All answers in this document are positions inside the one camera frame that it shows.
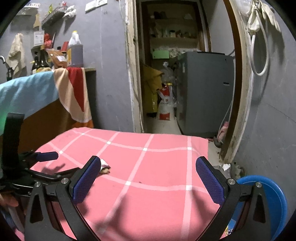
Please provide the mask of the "person's left hand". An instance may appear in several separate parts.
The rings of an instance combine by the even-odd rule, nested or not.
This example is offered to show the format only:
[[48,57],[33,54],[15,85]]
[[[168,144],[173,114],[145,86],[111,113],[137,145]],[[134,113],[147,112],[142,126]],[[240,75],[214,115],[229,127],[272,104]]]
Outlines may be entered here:
[[0,194],[0,205],[3,207],[12,206],[17,207],[19,205],[15,197],[10,194],[4,193]]

